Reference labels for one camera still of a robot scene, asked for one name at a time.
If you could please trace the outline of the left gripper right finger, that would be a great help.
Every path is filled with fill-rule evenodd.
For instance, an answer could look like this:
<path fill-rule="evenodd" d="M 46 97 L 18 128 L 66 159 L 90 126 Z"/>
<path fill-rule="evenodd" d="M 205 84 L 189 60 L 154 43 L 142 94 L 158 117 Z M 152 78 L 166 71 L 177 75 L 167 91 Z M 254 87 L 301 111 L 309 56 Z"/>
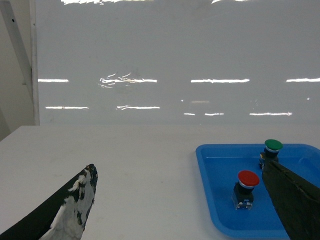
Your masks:
<path fill-rule="evenodd" d="M 320 188 L 276 161 L 268 161 L 262 180 L 291 240 L 320 238 Z"/>

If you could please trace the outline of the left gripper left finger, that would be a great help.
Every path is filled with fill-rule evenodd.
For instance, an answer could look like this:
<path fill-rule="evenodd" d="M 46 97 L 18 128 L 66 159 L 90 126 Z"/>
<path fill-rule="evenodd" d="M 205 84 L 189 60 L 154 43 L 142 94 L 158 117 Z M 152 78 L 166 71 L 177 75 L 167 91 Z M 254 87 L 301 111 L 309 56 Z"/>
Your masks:
<path fill-rule="evenodd" d="M 2 240 L 80 240 L 95 202 L 98 171 L 87 165 L 27 216 L 0 234 Z"/>

